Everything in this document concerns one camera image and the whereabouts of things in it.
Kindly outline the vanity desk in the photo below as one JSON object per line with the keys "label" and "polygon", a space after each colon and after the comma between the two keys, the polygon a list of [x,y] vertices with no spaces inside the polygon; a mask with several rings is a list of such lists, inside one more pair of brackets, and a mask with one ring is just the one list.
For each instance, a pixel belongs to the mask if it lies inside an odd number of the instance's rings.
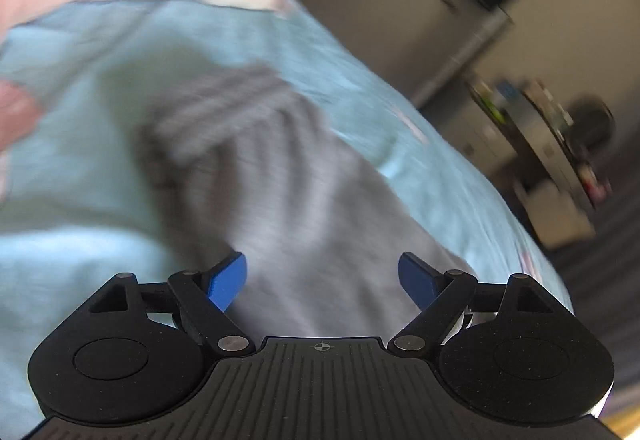
{"label": "vanity desk", "polygon": [[490,86],[473,78],[466,86],[532,176],[526,187],[551,180],[586,213],[608,197],[610,187],[593,166],[600,152],[585,159],[574,156],[565,141],[565,132],[573,124],[567,112],[570,106],[563,107],[543,82],[531,80],[516,86],[502,80]]}

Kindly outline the round vanity mirror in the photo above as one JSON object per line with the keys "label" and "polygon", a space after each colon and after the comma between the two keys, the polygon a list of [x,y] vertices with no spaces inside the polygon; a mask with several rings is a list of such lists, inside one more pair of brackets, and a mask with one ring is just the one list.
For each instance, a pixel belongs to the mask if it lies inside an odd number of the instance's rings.
{"label": "round vanity mirror", "polygon": [[608,105],[596,95],[585,95],[567,109],[573,124],[565,132],[565,141],[574,156],[594,156],[613,139],[615,119]]}

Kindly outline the white nightstand cabinet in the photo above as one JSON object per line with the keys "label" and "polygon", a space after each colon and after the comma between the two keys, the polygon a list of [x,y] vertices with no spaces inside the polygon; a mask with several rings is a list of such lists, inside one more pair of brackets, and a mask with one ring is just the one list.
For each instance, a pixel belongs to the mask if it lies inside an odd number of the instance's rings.
{"label": "white nightstand cabinet", "polygon": [[423,114],[452,148],[487,177],[516,158],[512,145],[465,86],[435,95]]}

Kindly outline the light blue bed sheet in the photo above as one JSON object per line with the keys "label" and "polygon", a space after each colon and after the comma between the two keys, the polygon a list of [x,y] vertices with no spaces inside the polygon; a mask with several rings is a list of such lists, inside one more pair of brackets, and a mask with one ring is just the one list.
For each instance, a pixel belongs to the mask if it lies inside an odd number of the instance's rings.
{"label": "light blue bed sheet", "polygon": [[44,114],[9,153],[1,204],[1,434],[41,420],[32,350],[114,273],[177,267],[130,137],[145,98],[244,63],[271,64],[329,116],[411,216],[485,282],[527,270],[562,303],[567,289],[489,181],[412,104],[303,7],[285,16],[168,2],[76,3],[11,30],[1,75]]}

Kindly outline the grey pants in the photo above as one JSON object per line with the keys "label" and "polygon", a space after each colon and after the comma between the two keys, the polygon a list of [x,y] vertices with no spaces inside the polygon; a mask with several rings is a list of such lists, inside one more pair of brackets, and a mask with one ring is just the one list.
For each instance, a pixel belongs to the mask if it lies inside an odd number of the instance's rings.
{"label": "grey pants", "polygon": [[418,312],[398,279],[403,253],[466,269],[273,70],[222,69],[146,108],[139,156],[168,238],[193,269],[246,257],[230,315],[251,338],[390,338]]}

